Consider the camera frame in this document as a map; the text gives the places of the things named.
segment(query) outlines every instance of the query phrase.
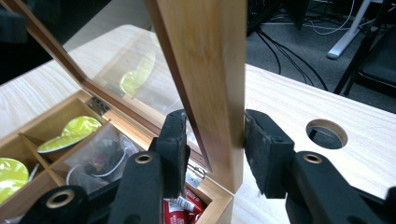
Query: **metal hinge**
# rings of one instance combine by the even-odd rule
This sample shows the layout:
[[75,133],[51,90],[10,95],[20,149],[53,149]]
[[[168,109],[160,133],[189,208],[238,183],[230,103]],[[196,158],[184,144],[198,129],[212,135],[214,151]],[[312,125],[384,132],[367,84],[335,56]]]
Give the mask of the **metal hinge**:
[[186,182],[189,183],[194,188],[198,188],[201,182],[205,178],[205,170],[198,167],[197,165],[192,165],[188,163],[186,172]]
[[110,110],[110,107],[96,96],[93,96],[86,105],[100,116],[103,116],[108,110]]

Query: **wooden tea box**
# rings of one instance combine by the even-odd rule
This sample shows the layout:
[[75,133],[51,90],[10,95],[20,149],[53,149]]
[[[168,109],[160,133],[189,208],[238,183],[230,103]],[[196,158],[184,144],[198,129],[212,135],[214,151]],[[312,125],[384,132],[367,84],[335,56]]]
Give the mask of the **wooden tea box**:
[[[166,42],[169,41],[167,33],[161,31],[163,26],[158,25],[157,32],[161,33],[162,40],[159,41],[152,32],[125,25],[69,55],[22,2],[2,3],[8,10],[27,17],[30,34],[57,63],[46,63],[23,76],[23,79],[42,79],[31,95],[37,100],[34,104],[41,106],[42,111],[2,139],[0,156],[21,161],[29,172],[39,164],[39,170],[31,182],[0,204],[0,220],[23,215],[43,193],[65,185],[72,169],[67,161],[106,127],[114,127],[117,133],[131,139],[139,150],[147,150],[151,139],[159,134],[165,116],[184,107],[190,120],[188,138],[192,153],[189,167],[194,179],[186,185],[207,204],[199,223],[231,221],[233,193],[242,183],[245,65],[244,56],[234,57],[233,52],[244,50],[243,41],[235,48],[225,48],[220,36],[208,35],[205,38],[212,38],[218,51],[228,50],[233,57],[227,58],[229,54],[226,54],[223,60],[213,63],[210,58],[213,51],[207,50],[199,55],[203,59],[207,57],[205,62],[198,60],[190,63],[190,67],[183,67],[180,62],[178,68],[175,57],[181,52],[173,54],[166,49],[166,60],[163,55],[160,42],[165,48],[170,46]],[[158,6],[151,2],[151,13],[155,14]],[[238,4],[228,7],[243,18],[245,11]],[[237,23],[240,35],[230,41],[245,38],[243,20]],[[204,46],[201,42],[196,47]],[[224,63],[233,71],[224,70]],[[30,83],[24,84],[31,91]],[[60,103],[56,101],[62,96],[54,100],[53,105],[40,104],[47,98],[51,102],[50,98],[57,97],[56,94],[64,94]],[[56,158],[37,152],[41,144],[59,135],[68,121],[80,116],[95,118],[102,127],[71,147],[59,150]]]

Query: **light wood tabletop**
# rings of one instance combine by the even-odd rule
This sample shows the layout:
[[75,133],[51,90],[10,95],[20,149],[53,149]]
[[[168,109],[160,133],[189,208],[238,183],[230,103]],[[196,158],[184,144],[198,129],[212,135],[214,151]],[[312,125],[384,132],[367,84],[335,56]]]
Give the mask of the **light wood tabletop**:
[[[70,52],[93,78],[137,34],[147,31],[121,26]],[[80,86],[55,61],[48,62],[0,86],[0,137],[15,132]],[[384,198],[396,186],[396,116],[246,65],[246,108],[268,114],[295,142],[295,150],[326,156],[348,183]],[[341,149],[313,143],[306,126],[315,119],[330,120],[345,130]],[[284,200],[267,200],[245,161],[241,188],[234,195],[232,223],[287,223]]]

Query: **black cable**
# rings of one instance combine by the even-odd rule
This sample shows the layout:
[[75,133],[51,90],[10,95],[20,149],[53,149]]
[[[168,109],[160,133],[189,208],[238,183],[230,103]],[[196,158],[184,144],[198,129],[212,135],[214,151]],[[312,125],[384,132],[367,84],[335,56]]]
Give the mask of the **black cable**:
[[260,28],[259,32],[266,37],[268,40],[270,40],[272,43],[276,43],[277,45],[279,45],[282,49],[287,50],[288,52],[290,52],[291,54],[293,54],[296,58],[298,58],[301,62],[303,62],[309,69],[311,69],[311,71],[317,76],[317,78],[319,79],[320,83],[323,86],[323,89],[325,91],[328,91],[329,89],[327,88],[326,84],[324,83],[323,79],[321,78],[321,76],[318,74],[318,72],[308,63],[306,62],[303,58],[301,58],[299,55],[297,55],[296,53],[294,53],[292,50],[288,49],[286,46],[281,45],[279,43],[277,43],[275,40],[273,40],[270,36],[268,36],[265,32],[262,31],[262,29]]
[[312,82],[311,78],[303,71],[303,69],[301,69],[298,64],[289,56],[289,54],[283,50],[277,43],[274,43],[273,41],[271,41],[274,46],[276,46],[276,48],[291,62],[291,64],[300,72],[300,74],[303,76],[304,79],[304,83],[307,84],[306,79],[308,78],[308,80],[310,81],[311,85],[314,86],[314,83]]
[[282,72],[282,70],[281,70],[281,66],[280,66],[280,60],[279,60],[279,58],[277,57],[276,52],[275,52],[274,49],[267,43],[267,41],[261,36],[261,34],[260,34],[258,31],[256,31],[256,33],[257,33],[257,35],[260,37],[260,39],[262,40],[262,42],[264,42],[264,44],[268,47],[268,49],[270,49],[270,50],[273,52],[273,54],[274,54],[274,56],[275,56],[275,58],[276,58],[276,62],[277,62],[277,71],[278,71],[278,74],[280,74],[280,73]]

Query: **chair leg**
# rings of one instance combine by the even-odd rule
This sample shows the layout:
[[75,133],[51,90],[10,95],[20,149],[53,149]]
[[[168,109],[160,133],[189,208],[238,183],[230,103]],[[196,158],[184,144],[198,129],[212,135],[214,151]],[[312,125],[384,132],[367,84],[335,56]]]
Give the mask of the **chair leg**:
[[358,77],[358,72],[356,72],[356,71],[353,72],[352,75],[350,76],[350,79],[346,85],[346,89],[344,90],[345,96],[349,95],[350,89],[352,89],[352,85],[353,85],[353,83],[355,83],[357,77]]

